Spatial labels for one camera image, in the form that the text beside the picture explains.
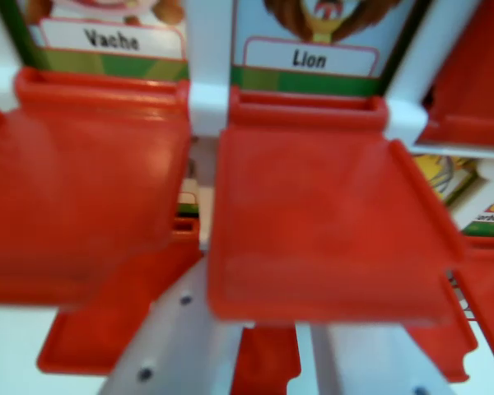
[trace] red plastic flap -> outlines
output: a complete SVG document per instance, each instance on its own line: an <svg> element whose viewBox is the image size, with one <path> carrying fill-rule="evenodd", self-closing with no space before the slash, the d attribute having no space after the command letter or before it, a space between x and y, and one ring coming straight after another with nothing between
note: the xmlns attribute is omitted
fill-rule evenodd
<svg viewBox="0 0 494 395"><path fill-rule="evenodd" d="M244 329L231 395L286 395L300 371L294 326Z"/></svg>
<svg viewBox="0 0 494 395"><path fill-rule="evenodd" d="M126 85L18 76L22 107L0 114L0 302L79 299L168 242L189 148L185 103L174 86Z"/></svg>
<svg viewBox="0 0 494 395"><path fill-rule="evenodd" d="M148 315L150 303L201 256L196 232L159 253L120 265L88 304L57 315L40 352L39 368L48 373L109 374Z"/></svg>
<svg viewBox="0 0 494 395"><path fill-rule="evenodd" d="M494 0L484 0L432 91L422 143L494 146Z"/></svg>
<svg viewBox="0 0 494 395"><path fill-rule="evenodd" d="M440 275L459 264L464 242L402 144L382 138L380 100L329 107L323 97L315 120L302 96L263 97L233 97L221 135L215 313L257 322L446 316Z"/></svg>
<svg viewBox="0 0 494 395"><path fill-rule="evenodd" d="M413 340L426 352L441 373L452 383L468 380L464 371L463 359L476 349L478 341L464 315L464 311L454 293L454 288L446 278L443 284L450 307L454 311L452 319L430 327L407 327Z"/></svg>
<svg viewBox="0 0 494 395"><path fill-rule="evenodd" d="M485 246L494 246L493 238L484 239ZM475 257L473 264L454 271L454 277L494 353L494 249L481 250Z"/></svg>

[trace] cartoon animal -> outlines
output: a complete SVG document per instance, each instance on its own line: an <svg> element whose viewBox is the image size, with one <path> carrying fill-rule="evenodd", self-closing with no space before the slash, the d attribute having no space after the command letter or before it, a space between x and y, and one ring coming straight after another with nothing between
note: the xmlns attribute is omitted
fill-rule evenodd
<svg viewBox="0 0 494 395"><path fill-rule="evenodd" d="M150 10L159 21L176 25L184 19L181 0L28 0L26 22L38 25L51 15L54 5L65 7L84 16L100 18L120 16L128 25L139 25L138 15Z"/></svg>
<svg viewBox="0 0 494 395"><path fill-rule="evenodd" d="M264 0L268 12L304 41L334 43L380 22L402 0Z"/></svg>

